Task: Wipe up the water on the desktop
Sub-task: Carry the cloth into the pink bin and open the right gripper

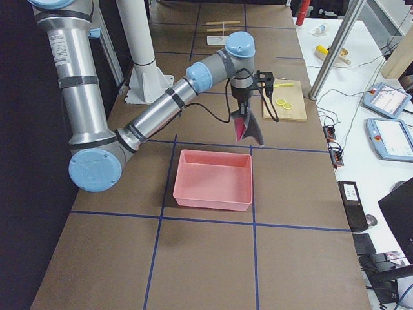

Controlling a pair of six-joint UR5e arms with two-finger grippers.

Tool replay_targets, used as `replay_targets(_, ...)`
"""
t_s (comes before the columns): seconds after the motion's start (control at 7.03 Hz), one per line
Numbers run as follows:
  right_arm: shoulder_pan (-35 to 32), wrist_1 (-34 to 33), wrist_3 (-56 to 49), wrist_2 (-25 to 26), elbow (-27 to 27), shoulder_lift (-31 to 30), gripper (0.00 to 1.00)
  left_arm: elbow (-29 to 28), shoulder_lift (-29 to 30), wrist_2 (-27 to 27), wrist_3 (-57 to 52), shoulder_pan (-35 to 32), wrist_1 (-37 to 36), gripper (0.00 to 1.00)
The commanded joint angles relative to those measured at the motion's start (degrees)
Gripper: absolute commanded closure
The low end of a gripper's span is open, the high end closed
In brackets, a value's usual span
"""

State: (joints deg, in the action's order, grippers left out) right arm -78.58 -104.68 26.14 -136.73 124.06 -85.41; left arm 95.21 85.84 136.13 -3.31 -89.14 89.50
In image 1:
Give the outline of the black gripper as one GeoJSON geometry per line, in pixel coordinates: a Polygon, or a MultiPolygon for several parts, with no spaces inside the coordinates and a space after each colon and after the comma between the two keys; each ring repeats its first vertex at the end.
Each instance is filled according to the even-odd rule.
{"type": "Polygon", "coordinates": [[[232,96],[237,100],[239,107],[239,114],[242,116],[247,115],[248,108],[250,106],[250,98],[253,95],[254,87],[250,85],[247,88],[237,88],[231,85],[232,96]]]}

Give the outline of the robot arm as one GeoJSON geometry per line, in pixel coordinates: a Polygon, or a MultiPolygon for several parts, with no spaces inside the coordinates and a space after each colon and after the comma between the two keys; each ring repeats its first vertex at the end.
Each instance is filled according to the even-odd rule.
{"type": "Polygon", "coordinates": [[[48,35],[72,129],[69,175],[79,188],[90,192],[115,185],[139,146],[197,95],[226,79],[248,94],[253,82],[256,51],[249,33],[230,34],[224,48],[194,63],[183,78],[174,81],[156,64],[144,2],[118,1],[117,7],[137,75],[132,95],[147,108],[125,127],[110,130],[88,38],[102,21],[99,3],[32,1],[37,25],[48,35]]]}

